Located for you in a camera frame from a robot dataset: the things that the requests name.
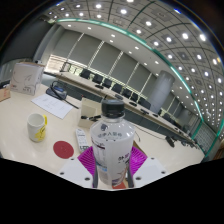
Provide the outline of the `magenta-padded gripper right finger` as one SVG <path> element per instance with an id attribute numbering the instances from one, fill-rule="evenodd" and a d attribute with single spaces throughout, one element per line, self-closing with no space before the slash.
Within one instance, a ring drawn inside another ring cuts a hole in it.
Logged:
<path id="1" fill-rule="evenodd" d="M 129 159 L 128 187 L 140 188 L 167 175 L 167 170 L 155 157 L 148 157 L 133 147 Z"/>

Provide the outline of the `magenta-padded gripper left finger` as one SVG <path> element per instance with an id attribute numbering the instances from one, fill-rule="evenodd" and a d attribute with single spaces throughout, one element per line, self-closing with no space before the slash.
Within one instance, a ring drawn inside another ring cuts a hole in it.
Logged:
<path id="1" fill-rule="evenodd" d="M 89 147 L 78 157 L 69 159 L 57 175 L 84 188 L 97 188 L 98 173 L 93 148 Z"/>

